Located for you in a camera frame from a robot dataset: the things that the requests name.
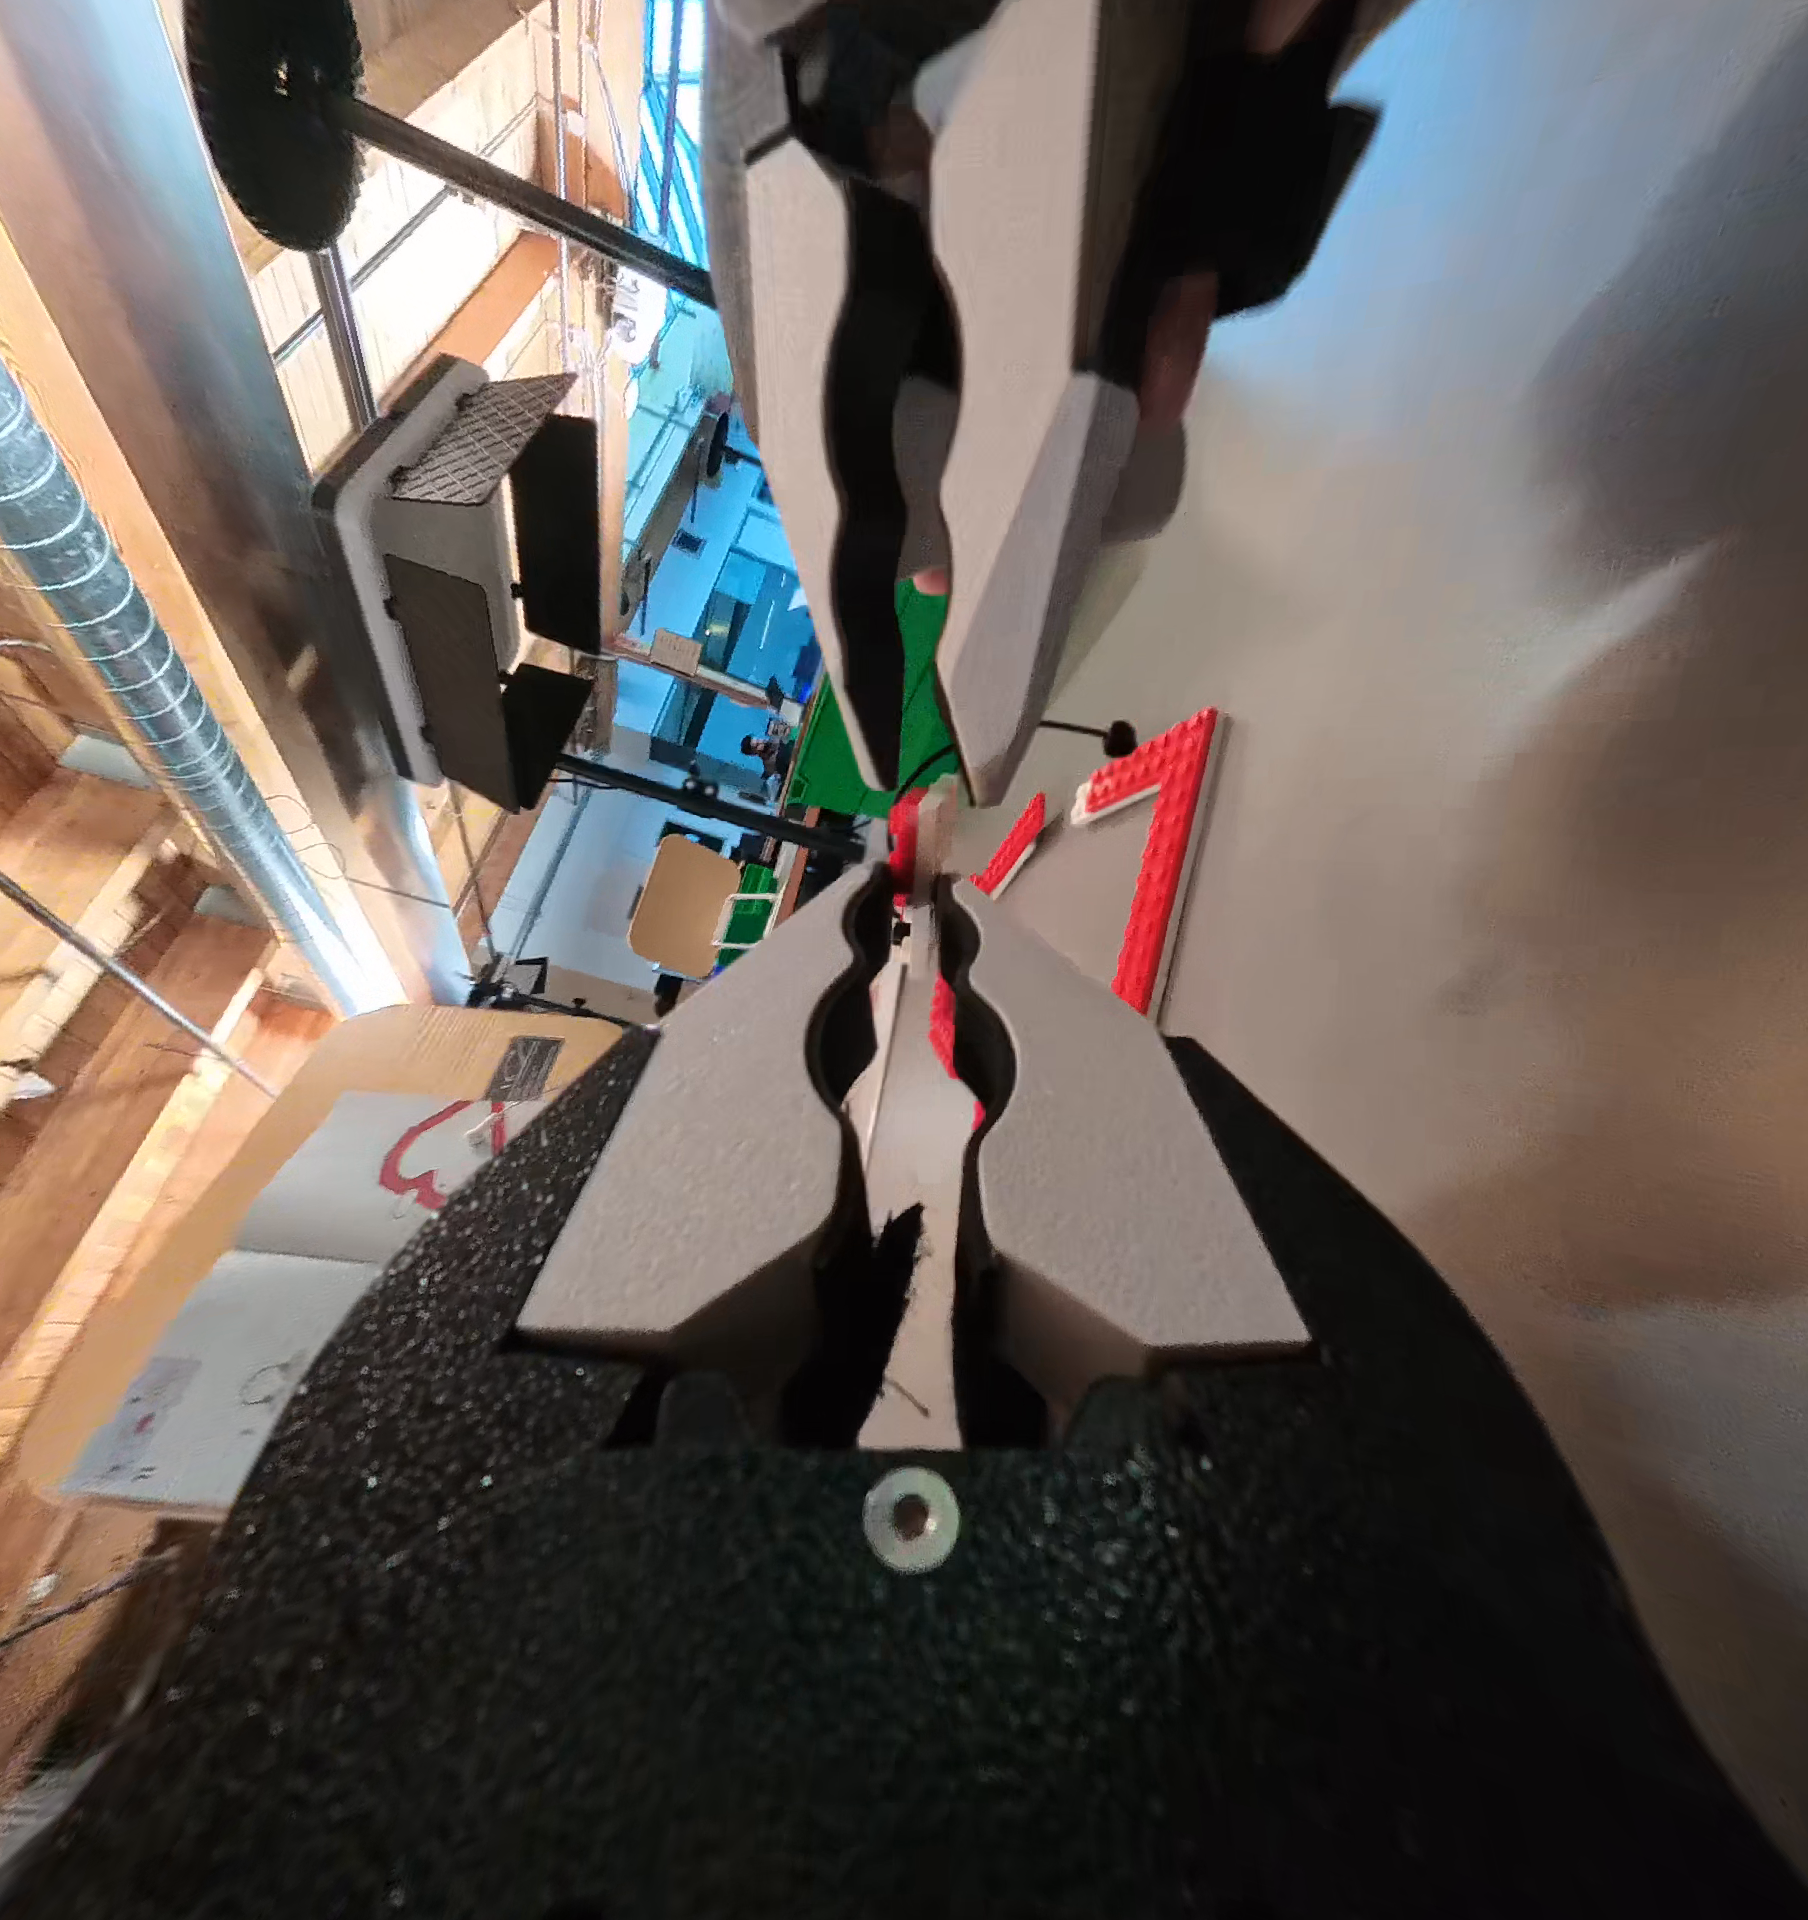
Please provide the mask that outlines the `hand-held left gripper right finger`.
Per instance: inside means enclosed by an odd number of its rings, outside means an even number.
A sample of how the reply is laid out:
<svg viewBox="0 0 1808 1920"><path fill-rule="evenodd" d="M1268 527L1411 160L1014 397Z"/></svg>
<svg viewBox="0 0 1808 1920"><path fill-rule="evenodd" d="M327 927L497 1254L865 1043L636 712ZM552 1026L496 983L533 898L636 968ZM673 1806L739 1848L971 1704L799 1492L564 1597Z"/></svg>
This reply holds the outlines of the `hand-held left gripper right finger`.
<svg viewBox="0 0 1808 1920"><path fill-rule="evenodd" d="M954 876L954 1077L985 1122L958 1271L989 1355L1303 1355L1311 1328L1163 1035Z"/></svg>

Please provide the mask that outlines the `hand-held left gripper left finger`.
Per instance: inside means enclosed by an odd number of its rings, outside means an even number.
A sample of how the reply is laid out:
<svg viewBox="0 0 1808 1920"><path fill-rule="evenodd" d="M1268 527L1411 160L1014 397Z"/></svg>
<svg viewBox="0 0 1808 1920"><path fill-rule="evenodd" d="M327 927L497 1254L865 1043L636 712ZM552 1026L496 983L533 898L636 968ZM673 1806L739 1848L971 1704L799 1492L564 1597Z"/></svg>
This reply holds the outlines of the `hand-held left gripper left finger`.
<svg viewBox="0 0 1808 1920"><path fill-rule="evenodd" d="M805 1355L866 1226L844 1103L879 1063L890 869L865 863L659 1021L525 1309L574 1355Z"/></svg>

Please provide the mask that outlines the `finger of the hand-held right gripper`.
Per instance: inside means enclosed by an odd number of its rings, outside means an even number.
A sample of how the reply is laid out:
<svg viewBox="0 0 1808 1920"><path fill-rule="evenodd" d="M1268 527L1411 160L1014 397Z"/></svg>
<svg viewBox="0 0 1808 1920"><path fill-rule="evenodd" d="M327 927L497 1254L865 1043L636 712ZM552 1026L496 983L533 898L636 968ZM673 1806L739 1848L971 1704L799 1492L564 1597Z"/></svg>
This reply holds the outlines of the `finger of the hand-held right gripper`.
<svg viewBox="0 0 1808 1920"><path fill-rule="evenodd" d="M707 6L707 273L826 673L866 787L899 787L890 590L929 484L905 478L909 378L954 397L958 349L929 273L929 132L909 105L942 6Z"/></svg>
<svg viewBox="0 0 1808 1920"><path fill-rule="evenodd" d="M998 6L929 143L929 261L958 333L935 673L973 803L1028 755L1134 449L1137 403L1101 340L1143 169L1149 10Z"/></svg>

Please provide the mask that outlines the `red and white lego piece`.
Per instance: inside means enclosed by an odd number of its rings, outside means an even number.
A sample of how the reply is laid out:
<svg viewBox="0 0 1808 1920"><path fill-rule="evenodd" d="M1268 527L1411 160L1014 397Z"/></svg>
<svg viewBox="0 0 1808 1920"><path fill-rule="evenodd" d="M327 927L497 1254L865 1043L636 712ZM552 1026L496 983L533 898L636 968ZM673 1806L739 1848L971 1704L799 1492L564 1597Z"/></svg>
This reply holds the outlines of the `red and white lego piece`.
<svg viewBox="0 0 1808 1920"><path fill-rule="evenodd" d="M890 803L890 913L905 943L905 975L929 980L928 1043L949 1083L958 1077L958 1001L942 962L942 876L949 875L949 840L958 818L958 778L935 778Z"/></svg>

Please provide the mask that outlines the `black lego antenna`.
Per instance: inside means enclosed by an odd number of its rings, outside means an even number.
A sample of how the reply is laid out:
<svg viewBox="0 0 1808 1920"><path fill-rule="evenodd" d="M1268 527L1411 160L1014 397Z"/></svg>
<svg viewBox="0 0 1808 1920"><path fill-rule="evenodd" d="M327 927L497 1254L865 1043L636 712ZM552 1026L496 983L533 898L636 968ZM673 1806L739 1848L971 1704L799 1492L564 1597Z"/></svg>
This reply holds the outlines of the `black lego antenna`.
<svg viewBox="0 0 1808 1920"><path fill-rule="evenodd" d="M1089 744L1101 749L1106 762L1118 762L1118 755L1134 755L1134 752L1137 752L1137 734L1134 734L1134 721L1124 721L1124 720L1113 720L1109 728L1042 720L1036 734L1089 738ZM928 762L914 762L909 778L902 778L890 793L928 791L929 778L942 778L943 764L958 764L954 744L943 744L943 749L935 749Z"/></svg>

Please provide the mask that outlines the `curved red white lego assembly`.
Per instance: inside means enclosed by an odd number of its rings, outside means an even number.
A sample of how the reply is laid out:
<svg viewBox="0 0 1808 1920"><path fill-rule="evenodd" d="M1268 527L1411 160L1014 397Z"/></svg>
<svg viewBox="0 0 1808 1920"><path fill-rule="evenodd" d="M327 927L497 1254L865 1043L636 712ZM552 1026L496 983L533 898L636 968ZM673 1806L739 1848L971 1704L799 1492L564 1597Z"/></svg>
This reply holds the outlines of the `curved red white lego assembly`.
<svg viewBox="0 0 1808 1920"><path fill-rule="evenodd" d="M1109 755L1089 780L1082 780L1073 798L1074 829L1109 823L1124 808L1149 815L1109 990L1154 1021L1163 1019L1185 907L1217 798L1220 752L1220 709L1195 709L1168 734L1137 744L1131 755Z"/></svg>

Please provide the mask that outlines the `red flat lego plate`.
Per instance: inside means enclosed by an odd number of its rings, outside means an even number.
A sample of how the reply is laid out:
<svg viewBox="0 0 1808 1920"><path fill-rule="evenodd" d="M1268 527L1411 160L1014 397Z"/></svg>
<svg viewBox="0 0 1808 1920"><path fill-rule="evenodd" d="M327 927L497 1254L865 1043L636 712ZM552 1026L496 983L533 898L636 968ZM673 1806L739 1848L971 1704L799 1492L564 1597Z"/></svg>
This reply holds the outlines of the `red flat lego plate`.
<svg viewBox="0 0 1808 1920"><path fill-rule="evenodd" d="M1051 823L1049 808L1049 791L1036 791L1025 815L1014 818L1008 840L989 853L989 863L980 875L971 875L971 883L980 888L980 898L1004 898L1014 888L1014 876L1032 863L1032 853L1042 849L1042 836Z"/></svg>

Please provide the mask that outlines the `person's right hand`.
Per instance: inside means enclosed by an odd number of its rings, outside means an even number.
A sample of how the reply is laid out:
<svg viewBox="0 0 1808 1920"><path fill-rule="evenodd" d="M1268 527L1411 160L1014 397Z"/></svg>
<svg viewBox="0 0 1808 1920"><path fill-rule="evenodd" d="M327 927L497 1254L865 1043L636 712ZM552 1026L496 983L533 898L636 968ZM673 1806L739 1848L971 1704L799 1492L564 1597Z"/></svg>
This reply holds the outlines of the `person's right hand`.
<svg viewBox="0 0 1808 1920"><path fill-rule="evenodd" d="M1189 418L1214 326L1217 273L1185 273L1163 283L1137 358L1137 437L1163 437Z"/></svg>

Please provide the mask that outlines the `wooden chair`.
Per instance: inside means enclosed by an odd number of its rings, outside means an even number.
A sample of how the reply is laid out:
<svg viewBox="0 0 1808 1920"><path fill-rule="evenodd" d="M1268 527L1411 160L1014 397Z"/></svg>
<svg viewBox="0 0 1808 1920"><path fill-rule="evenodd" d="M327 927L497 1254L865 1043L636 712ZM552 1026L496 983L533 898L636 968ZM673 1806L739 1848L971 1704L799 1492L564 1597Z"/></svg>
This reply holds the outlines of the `wooden chair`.
<svg viewBox="0 0 1808 1920"><path fill-rule="evenodd" d="M628 913L628 949L659 975L707 980L739 898L739 860L702 849L689 836L665 836Z"/></svg>

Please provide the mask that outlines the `green plastic bin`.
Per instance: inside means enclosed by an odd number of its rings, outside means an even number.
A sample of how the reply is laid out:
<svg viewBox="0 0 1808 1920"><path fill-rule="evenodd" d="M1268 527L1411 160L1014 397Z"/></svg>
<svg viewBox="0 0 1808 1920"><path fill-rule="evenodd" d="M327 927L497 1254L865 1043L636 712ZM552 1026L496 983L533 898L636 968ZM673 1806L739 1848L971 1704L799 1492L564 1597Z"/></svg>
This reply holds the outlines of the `green plastic bin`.
<svg viewBox="0 0 1808 1920"><path fill-rule="evenodd" d="M914 778L914 787L929 787L958 769L935 693L935 644L943 627L943 597L928 597L909 580L899 580L890 612L902 637L899 769ZM865 780L860 755L850 749L844 705L826 678L811 721L799 734L797 769L783 780L783 818L820 815L820 829L832 829L840 840L866 840L866 823L882 823L890 803L899 803L899 787ZM797 900L811 900L827 876L844 875L840 853L783 849L764 836L748 836L730 860L739 900L724 916L717 964L730 964L748 944L754 944L769 933L775 898L783 883L781 860L805 863Z"/></svg>

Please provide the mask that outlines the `black stand bar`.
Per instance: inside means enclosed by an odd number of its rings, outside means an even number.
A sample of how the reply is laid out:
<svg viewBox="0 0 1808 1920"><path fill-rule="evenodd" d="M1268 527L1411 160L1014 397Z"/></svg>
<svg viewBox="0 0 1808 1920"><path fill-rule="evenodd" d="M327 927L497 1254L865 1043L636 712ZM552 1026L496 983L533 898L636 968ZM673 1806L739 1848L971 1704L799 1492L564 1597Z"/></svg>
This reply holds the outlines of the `black stand bar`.
<svg viewBox="0 0 1808 1920"><path fill-rule="evenodd" d="M639 793L639 798L659 798L667 808L685 808L685 815L696 815L696 818L711 818L711 823L769 840L769 844L788 844L788 849L805 849L805 853L826 853L826 860L840 860L840 863L866 863L866 844L855 829L805 823L805 818L788 818L788 815L775 815L775 808L762 808L762 803L739 803L739 798L727 798L717 787L707 787L696 778L667 787L667 780L639 778L628 764L613 764L599 755L574 755L574 752L556 755L552 778L569 778L569 780L581 780L581 787L597 787L597 791L627 791L627 793Z"/></svg>

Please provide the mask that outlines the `black metal rod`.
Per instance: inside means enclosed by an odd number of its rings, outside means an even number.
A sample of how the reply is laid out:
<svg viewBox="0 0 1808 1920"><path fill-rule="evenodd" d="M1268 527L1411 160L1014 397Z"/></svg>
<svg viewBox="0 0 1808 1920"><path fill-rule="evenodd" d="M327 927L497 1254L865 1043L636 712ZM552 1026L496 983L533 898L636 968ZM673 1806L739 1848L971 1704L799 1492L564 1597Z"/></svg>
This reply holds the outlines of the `black metal rod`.
<svg viewBox="0 0 1808 1920"><path fill-rule="evenodd" d="M569 202L564 195L518 178L497 166L491 166L487 156L472 156L433 132L418 132L411 120L397 120L384 105L368 105L362 98L334 98L327 104L327 120L338 124L345 138L354 138L359 146L393 156L420 174L433 174L438 184L467 195L472 202L491 202L512 212L518 221L575 241L702 309L717 309L717 289L711 275L696 261L685 261L679 254L581 207Z"/></svg>

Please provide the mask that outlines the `cardboard box with paper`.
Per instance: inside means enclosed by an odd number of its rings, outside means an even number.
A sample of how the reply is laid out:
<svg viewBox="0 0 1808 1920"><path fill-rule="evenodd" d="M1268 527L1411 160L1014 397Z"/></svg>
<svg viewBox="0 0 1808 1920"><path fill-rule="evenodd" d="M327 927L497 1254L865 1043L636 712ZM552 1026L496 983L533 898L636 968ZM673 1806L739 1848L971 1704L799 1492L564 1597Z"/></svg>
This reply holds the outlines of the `cardboard box with paper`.
<svg viewBox="0 0 1808 1920"><path fill-rule="evenodd" d="M426 1003L334 1021L79 1335L19 1446L29 1490L221 1515L384 1264L616 1038Z"/></svg>

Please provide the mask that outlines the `black wheel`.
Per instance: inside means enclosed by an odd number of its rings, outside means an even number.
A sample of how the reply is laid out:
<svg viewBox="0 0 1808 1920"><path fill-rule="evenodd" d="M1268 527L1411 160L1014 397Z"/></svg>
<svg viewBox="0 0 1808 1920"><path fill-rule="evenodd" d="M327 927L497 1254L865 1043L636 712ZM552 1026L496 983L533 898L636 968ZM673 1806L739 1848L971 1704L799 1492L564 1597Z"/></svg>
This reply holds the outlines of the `black wheel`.
<svg viewBox="0 0 1808 1920"><path fill-rule="evenodd" d="M334 115L359 98L347 0L190 0L186 69L197 138L238 212L284 254L345 235L362 156Z"/></svg>

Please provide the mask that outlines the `silver spiral air duct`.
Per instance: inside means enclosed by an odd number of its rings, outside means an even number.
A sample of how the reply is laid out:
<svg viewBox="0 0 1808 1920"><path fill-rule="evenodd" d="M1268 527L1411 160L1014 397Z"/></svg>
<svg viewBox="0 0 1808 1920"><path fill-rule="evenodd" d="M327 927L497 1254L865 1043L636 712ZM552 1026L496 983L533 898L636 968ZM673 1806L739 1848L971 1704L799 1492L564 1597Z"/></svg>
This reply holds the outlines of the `silver spiral air duct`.
<svg viewBox="0 0 1808 1920"><path fill-rule="evenodd" d="M71 464L32 418L0 353L0 568L41 603L52 637L95 673L133 749L196 818L219 863L298 944L315 983L359 1019L402 1001L390 962L368 962L334 920L290 849L238 744L133 578Z"/></svg>

